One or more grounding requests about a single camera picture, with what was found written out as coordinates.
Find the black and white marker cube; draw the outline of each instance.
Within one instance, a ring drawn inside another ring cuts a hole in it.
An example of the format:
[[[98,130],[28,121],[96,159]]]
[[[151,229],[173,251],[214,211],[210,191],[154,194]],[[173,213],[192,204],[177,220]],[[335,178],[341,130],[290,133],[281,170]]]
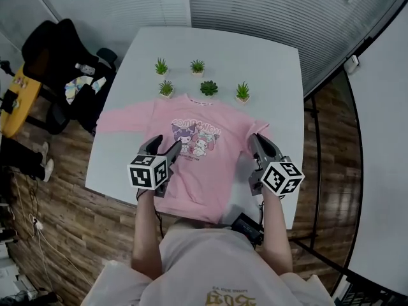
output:
[[[261,182],[277,196],[293,193],[305,175],[292,162],[271,162]]]
[[[168,178],[165,156],[138,154],[127,169],[130,184],[135,188],[155,190]]]

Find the wooden floor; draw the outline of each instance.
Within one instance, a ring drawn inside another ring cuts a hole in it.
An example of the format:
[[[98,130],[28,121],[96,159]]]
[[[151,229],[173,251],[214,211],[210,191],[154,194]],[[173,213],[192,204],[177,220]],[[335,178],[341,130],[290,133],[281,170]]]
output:
[[[343,264],[354,234],[360,193],[360,149],[354,115],[331,84],[316,96],[323,157],[323,186],[318,223],[316,250]],[[34,113],[47,107],[38,100]],[[105,262],[116,259],[128,262],[131,255],[136,208],[89,191],[85,186],[87,165],[92,148],[92,136],[72,121],[57,136],[26,124],[17,135],[24,145],[38,149],[46,140],[50,142],[50,156],[55,170],[49,183],[38,183],[38,219],[43,223],[43,234],[49,243],[67,256],[94,282]],[[308,235],[312,229],[316,205],[317,152],[314,119],[305,112],[305,143],[303,155],[303,181],[290,237]],[[18,198],[12,208],[14,225],[20,241],[9,244],[12,258],[21,272],[33,284],[53,289],[65,305],[79,305],[89,290],[84,278],[55,252],[44,240],[41,246],[52,287],[45,275],[38,236],[29,236],[31,225],[28,214],[36,214],[36,200],[29,197],[26,178],[17,174],[27,224]],[[16,185],[13,193],[18,196]],[[164,231],[174,221],[164,217]],[[337,280],[338,273],[310,254],[292,245],[295,272],[304,278],[317,274],[328,291]]]

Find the cartoon print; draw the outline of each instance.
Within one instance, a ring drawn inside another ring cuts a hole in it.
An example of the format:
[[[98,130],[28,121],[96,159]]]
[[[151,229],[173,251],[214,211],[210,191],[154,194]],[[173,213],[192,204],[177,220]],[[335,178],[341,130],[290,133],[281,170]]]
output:
[[[207,149],[214,150],[215,141],[218,139],[218,137],[218,134],[208,134],[204,131],[199,131],[198,133],[194,134],[192,141],[195,142],[196,145],[192,148],[193,154],[195,156],[206,156]]]
[[[180,153],[187,153],[189,150],[189,142],[193,139],[193,134],[196,131],[196,124],[193,124],[187,128],[181,128],[172,124],[171,128],[173,130],[174,140],[180,140],[182,142]]]

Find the metal frame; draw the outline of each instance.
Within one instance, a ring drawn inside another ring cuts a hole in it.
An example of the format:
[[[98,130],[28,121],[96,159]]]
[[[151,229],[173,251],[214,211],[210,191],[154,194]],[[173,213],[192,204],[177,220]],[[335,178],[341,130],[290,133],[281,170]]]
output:
[[[356,123],[357,123],[357,130],[358,130],[358,139],[359,139],[359,144],[360,144],[360,165],[361,165],[361,177],[360,177],[360,204],[358,206],[358,214],[357,214],[357,218],[356,218],[356,226],[355,226],[355,232],[354,232],[354,237],[353,237],[353,241],[351,242],[351,246],[350,246],[350,251],[347,255],[346,261],[344,263],[344,266],[341,266],[339,264],[337,264],[336,262],[333,262],[332,260],[328,259],[327,257],[323,256],[322,254],[318,253],[315,249],[314,249],[314,244],[316,241],[316,237],[318,236],[317,234],[317,224],[319,222],[319,206],[320,206],[320,197],[321,197],[321,141],[320,141],[320,130],[319,130],[319,118],[318,118],[318,113],[319,111],[316,108],[316,101],[314,99],[314,95],[319,92],[315,91],[313,92],[313,94],[311,94],[310,96],[308,96],[308,99],[310,98],[312,100],[312,109],[310,108],[305,108],[305,111],[310,112],[311,116],[314,118],[314,124],[316,127],[316,143],[317,143],[317,193],[316,193],[316,208],[315,208],[315,212],[314,212],[314,222],[313,222],[313,229],[312,229],[312,233],[305,236],[305,237],[299,237],[299,238],[291,238],[289,239],[290,242],[295,243],[297,246],[301,247],[302,249],[304,249],[305,251],[309,252],[310,254],[312,254],[313,256],[315,256],[316,258],[320,259],[322,262],[326,263],[328,266],[332,267],[333,269],[335,269],[336,271],[340,272],[340,274],[342,275],[346,275],[347,276],[347,280],[349,282],[351,282],[352,284],[357,284],[359,286],[362,287],[370,287],[370,288],[375,288],[378,289],[379,291],[385,291],[391,295],[395,295],[395,296],[401,296],[400,294],[382,287],[360,275],[358,275],[357,273],[351,271],[349,269],[349,264],[350,264],[350,260],[351,260],[351,256],[353,254],[353,250],[354,250],[354,246],[356,243],[356,239],[357,239],[357,234],[358,234],[358,228],[360,225],[360,216],[361,216],[361,208],[362,208],[362,202],[363,202],[363,182],[364,182],[364,171],[363,171],[363,144],[362,144],[362,140],[361,140],[361,130],[360,130],[360,120],[358,118],[358,112],[357,112],[357,108],[356,108],[356,102],[354,100],[354,95],[353,95],[353,91],[351,90],[351,85],[348,79],[348,76],[346,74],[346,72],[344,71],[344,69],[342,69],[341,71],[343,71],[346,75],[346,79],[347,79],[347,85],[349,87],[349,92],[351,95],[351,99],[353,101],[353,108],[354,108],[354,112],[356,115]],[[310,239],[310,245],[306,245],[303,242],[301,242],[301,240],[306,240],[306,239]],[[339,279],[337,280],[337,282],[335,283],[332,291],[331,291],[331,295],[334,294],[335,290],[337,289],[337,287],[339,286],[340,280],[341,280],[342,276],[339,275]]]

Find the pink sweatshirt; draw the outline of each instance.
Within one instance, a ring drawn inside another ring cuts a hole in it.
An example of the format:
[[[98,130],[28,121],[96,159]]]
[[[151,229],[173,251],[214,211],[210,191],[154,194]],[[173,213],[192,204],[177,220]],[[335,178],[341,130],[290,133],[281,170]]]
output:
[[[165,197],[155,198],[156,209],[218,223],[230,198],[238,157],[241,152],[251,155],[248,137],[265,135],[268,126],[220,101],[198,101],[185,94],[103,112],[97,131],[144,131],[145,140],[163,135],[159,153],[181,140],[181,153],[171,166],[174,175]]]

